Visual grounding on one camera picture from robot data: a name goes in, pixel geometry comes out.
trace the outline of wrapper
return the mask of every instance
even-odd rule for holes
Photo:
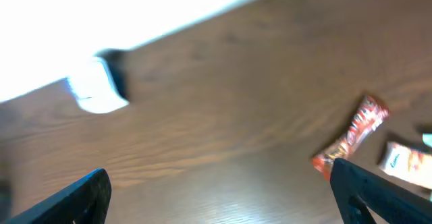
[[[396,142],[387,143],[387,152],[379,166],[386,174],[432,189],[432,155]]]
[[[387,106],[369,95],[364,96],[348,131],[313,157],[313,166],[324,175],[325,179],[330,180],[331,168],[335,159],[339,157],[347,159],[388,116]]]

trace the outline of red candy wrapper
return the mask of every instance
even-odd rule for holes
[[[313,157],[313,166],[324,175],[325,179],[330,180],[331,168],[335,159],[339,157],[347,159],[388,116],[387,106],[369,95],[364,96],[348,131]]]

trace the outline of white wall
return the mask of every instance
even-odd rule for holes
[[[0,0],[0,102],[250,0]]]

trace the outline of wooden table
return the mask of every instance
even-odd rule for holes
[[[103,167],[107,223],[340,223],[309,161],[366,90],[392,116],[350,160],[426,196],[376,163],[431,123],[431,4],[260,0],[130,51],[124,109],[81,111],[64,81],[3,103],[13,211]]]

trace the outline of brown wooden surface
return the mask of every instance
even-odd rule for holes
[[[124,109],[83,112],[64,81],[4,103],[13,211],[104,167],[107,223],[341,223],[309,159],[365,90],[393,114],[351,160],[426,196],[376,162],[432,120],[431,4],[260,0],[129,52]]]

